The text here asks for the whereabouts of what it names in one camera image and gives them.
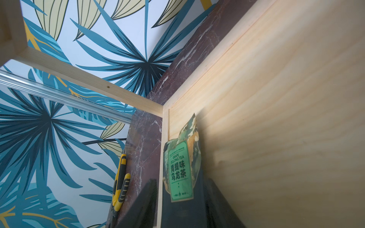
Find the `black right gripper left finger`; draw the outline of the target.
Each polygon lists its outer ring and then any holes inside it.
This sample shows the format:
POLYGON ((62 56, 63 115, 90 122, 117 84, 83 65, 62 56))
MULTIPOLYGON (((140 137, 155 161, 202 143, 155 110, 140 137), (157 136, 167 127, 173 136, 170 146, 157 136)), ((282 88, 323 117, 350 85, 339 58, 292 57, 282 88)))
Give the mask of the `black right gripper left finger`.
POLYGON ((115 228, 153 228, 157 203, 157 181, 150 179, 127 214, 115 228))

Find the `green tea bag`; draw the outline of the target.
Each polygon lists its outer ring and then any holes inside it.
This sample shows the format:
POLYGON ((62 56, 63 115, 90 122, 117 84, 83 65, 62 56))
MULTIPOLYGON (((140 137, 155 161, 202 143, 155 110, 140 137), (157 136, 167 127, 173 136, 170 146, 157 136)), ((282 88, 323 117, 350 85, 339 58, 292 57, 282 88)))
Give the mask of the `green tea bag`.
POLYGON ((172 203, 192 200, 202 155, 196 116, 163 149, 163 184, 172 203))

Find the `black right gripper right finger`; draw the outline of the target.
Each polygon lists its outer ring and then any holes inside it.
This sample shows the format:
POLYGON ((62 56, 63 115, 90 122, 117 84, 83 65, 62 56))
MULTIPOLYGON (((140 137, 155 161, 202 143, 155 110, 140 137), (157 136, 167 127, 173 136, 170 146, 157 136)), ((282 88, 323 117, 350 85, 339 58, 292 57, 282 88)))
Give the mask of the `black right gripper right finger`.
POLYGON ((203 216, 200 228, 245 228, 215 182, 201 178, 203 189, 203 216))

